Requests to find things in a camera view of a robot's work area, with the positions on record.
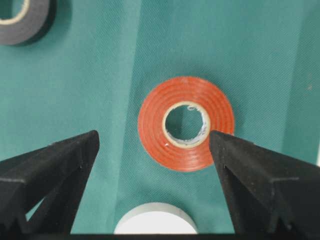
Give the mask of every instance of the tape roll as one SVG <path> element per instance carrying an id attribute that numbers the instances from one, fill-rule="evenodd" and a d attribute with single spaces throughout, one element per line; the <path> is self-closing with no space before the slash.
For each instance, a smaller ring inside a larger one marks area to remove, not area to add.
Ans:
<path id="1" fill-rule="evenodd" d="M 115 234 L 196 234 L 194 221 L 180 208 L 150 202 L 127 212 L 118 222 Z"/>
<path id="2" fill-rule="evenodd" d="M 24 0 L 15 17 L 0 19 L 0 44 L 20 44 L 37 34 L 48 17 L 50 3 L 50 0 Z"/>
<path id="3" fill-rule="evenodd" d="M 174 138 L 165 124 L 169 112 L 183 105 L 197 109 L 202 116 L 201 130 L 189 140 Z M 210 131 L 233 134 L 234 129 L 234 114 L 224 93 L 209 81 L 192 76 L 175 77 L 154 88 L 138 117 L 138 132 L 145 150 L 164 167 L 181 172 L 213 164 Z"/>

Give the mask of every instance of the red tape roll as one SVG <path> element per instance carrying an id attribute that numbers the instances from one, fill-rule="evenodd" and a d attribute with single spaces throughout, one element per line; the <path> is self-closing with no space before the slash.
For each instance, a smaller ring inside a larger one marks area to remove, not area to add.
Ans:
<path id="1" fill-rule="evenodd" d="M 201 112 L 203 126 L 194 139 L 176 139 L 166 130 L 169 112 L 182 105 Z M 138 132 L 145 150 L 164 167 L 181 172 L 213 164 L 209 132 L 233 134 L 234 129 L 234 114 L 224 93 L 214 84 L 192 76 L 175 77 L 154 88 L 138 117 Z"/>

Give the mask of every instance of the green fabric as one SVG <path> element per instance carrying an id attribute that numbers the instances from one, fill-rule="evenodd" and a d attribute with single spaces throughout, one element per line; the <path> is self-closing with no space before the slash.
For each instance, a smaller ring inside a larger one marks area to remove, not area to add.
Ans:
<path id="1" fill-rule="evenodd" d="M 315 163 L 319 23 L 317 0 L 60 0 L 43 38 L 0 46 L 0 159 L 96 129 L 73 233 L 112 233 L 147 202 L 182 208 L 200 233 L 232 232 L 215 167 L 153 161 L 140 107 L 169 78 L 201 77 L 229 98 L 236 136 Z"/>

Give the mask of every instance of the white tape roll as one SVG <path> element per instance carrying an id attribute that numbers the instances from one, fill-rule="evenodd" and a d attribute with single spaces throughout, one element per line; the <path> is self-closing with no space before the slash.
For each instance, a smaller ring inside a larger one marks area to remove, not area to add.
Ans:
<path id="1" fill-rule="evenodd" d="M 127 212 L 114 234 L 196 234 L 194 221 L 180 208 L 162 202 L 137 206 Z"/>

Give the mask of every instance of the fabric backdrop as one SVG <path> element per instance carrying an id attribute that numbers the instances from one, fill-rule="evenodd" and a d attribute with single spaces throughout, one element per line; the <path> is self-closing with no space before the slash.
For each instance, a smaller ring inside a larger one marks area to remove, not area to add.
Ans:
<path id="1" fill-rule="evenodd" d="M 317 0 L 60 0 L 44 37 L 0 46 L 0 159 L 96 129 L 73 233 L 112 233 L 147 202 L 183 209 L 200 233 L 233 232 L 215 167 L 157 164 L 140 107 L 169 78 L 204 78 L 230 100 L 237 137 L 315 163 L 319 23 Z"/>

